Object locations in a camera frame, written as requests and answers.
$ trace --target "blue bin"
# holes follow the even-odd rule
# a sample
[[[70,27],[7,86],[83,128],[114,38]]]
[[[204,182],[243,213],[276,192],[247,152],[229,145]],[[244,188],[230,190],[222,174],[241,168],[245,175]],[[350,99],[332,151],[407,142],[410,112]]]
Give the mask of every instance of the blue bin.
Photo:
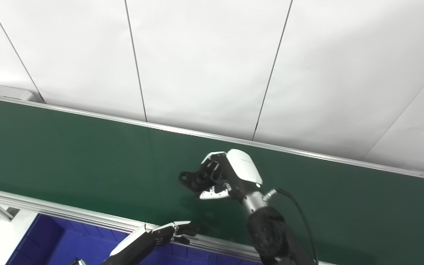
[[[37,215],[6,265],[67,265],[75,258],[100,265],[128,234],[47,215]],[[258,265],[204,250],[168,244],[142,265]]]

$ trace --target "robotic hand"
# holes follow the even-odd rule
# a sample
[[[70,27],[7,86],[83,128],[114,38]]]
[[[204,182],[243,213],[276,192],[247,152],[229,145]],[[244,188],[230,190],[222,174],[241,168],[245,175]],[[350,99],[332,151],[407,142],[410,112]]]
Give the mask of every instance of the robotic hand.
[[[232,198],[248,213],[247,229],[264,265],[315,265],[305,248],[286,225],[284,217],[259,188],[263,181],[251,157],[243,151],[213,152],[196,172],[181,172],[179,181],[198,199]]]
[[[190,221],[173,222],[149,232],[140,226],[122,240],[101,265],[136,265],[156,247],[172,241],[188,245],[190,241],[183,235],[195,236],[199,226]]]

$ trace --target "black cable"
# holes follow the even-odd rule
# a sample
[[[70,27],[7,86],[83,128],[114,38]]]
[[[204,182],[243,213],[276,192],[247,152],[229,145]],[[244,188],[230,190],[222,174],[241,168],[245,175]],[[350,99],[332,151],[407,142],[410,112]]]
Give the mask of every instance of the black cable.
[[[305,224],[305,227],[307,228],[308,236],[310,236],[310,242],[312,243],[312,248],[313,248],[313,255],[315,255],[315,260],[316,260],[317,265],[318,265],[318,256],[317,256],[317,250],[315,248],[315,240],[313,239],[312,231],[310,230],[310,225],[308,224],[307,218],[305,217],[305,214],[303,213],[302,208],[300,207],[296,198],[294,198],[294,196],[292,196],[292,194],[288,193],[287,191],[284,191],[282,188],[276,188],[276,191],[278,193],[281,193],[282,195],[288,197],[289,199],[291,199],[293,201],[293,203],[296,205],[297,209],[299,210],[299,213],[302,216],[302,220]]]

